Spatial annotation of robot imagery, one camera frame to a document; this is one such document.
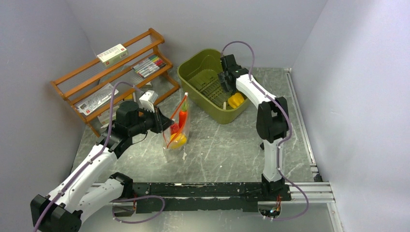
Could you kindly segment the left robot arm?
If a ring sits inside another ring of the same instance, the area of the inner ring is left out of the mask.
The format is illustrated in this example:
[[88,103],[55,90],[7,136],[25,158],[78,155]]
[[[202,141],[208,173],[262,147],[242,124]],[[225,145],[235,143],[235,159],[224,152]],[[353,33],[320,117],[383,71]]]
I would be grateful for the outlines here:
[[61,184],[46,196],[30,202],[35,232],[77,232],[83,222],[109,202],[134,202],[133,180],[121,173],[112,174],[93,191],[89,188],[111,164],[133,145],[133,137],[151,131],[164,132],[174,121],[153,104],[125,101],[115,112],[107,130],[90,153]]

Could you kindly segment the dark red toy strawberry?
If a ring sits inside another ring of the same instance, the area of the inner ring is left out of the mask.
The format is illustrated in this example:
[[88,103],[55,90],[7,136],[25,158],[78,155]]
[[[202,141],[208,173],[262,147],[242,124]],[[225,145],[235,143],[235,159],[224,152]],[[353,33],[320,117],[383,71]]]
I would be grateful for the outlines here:
[[170,126],[170,134],[171,135],[176,134],[179,131],[179,129],[180,129],[180,126],[177,123],[173,123]]

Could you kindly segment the clear zip top bag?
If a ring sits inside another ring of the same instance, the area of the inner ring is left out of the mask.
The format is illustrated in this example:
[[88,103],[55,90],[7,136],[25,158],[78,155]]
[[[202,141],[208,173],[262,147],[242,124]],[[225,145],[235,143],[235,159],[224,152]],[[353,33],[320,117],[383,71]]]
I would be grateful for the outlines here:
[[178,113],[180,111],[181,105],[184,101],[187,102],[188,115],[187,115],[187,118],[186,118],[186,121],[185,121],[184,125],[177,132],[177,133],[184,133],[187,137],[187,142],[182,147],[180,147],[179,149],[169,149],[168,145],[171,141],[170,128],[168,128],[167,130],[165,130],[162,133],[162,137],[163,137],[162,151],[163,151],[163,154],[164,154],[167,162],[178,162],[180,160],[185,160],[185,156],[186,156],[185,148],[187,146],[188,139],[189,139],[190,118],[191,118],[191,110],[190,110],[190,104],[189,104],[188,96],[189,96],[189,94],[187,92],[185,92],[184,97],[182,98],[181,102],[179,103],[176,110],[174,111],[174,113],[171,116],[171,119],[174,121],[174,123],[178,124]]

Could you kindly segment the yellow toy mango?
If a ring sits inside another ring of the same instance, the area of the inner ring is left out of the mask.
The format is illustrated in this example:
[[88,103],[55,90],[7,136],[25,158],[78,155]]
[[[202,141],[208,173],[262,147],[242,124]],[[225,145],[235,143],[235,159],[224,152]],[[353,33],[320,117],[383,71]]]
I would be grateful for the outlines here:
[[169,149],[179,149],[187,142],[187,137],[184,133],[174,133],[171,135],[171,141],[168,145]]

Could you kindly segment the orange toy carrot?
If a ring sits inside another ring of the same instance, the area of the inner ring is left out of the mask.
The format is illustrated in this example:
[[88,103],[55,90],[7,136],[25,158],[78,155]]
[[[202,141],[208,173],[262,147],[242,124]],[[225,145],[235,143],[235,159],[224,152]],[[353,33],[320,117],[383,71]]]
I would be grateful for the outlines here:
[[187,102],[184,101],[178,113],[178,125],[180,128],[184,125],[187,115],[188,115],[188,105],[187,105]]

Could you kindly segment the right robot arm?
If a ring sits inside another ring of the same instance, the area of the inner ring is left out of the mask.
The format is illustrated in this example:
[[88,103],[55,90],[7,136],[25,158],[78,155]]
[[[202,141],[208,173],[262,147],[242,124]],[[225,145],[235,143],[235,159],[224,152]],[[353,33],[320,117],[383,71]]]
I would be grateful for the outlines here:
[[228,93],[242,93],[257,109],[256,130],[263,141],[264,169],[261,186],[248,190],[246,197],[252,201],[290,201],[290,187],[280,170],[283,156],[278,147],[289,130],[286,99],[277,98],[264,89],[248,69],[237,64],[234,55],[222,56],[220,62],[222,72],[218,78],[222,89]]

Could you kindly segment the yellow toy bell pepper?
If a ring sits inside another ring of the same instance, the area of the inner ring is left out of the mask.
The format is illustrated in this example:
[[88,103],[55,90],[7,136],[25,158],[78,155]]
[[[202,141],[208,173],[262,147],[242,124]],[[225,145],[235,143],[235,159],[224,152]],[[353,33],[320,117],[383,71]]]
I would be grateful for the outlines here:
[[235,93],[232,95],[228,100],[228,104],[233,108],[239,107],[245,101],[243,95],[240,92]]

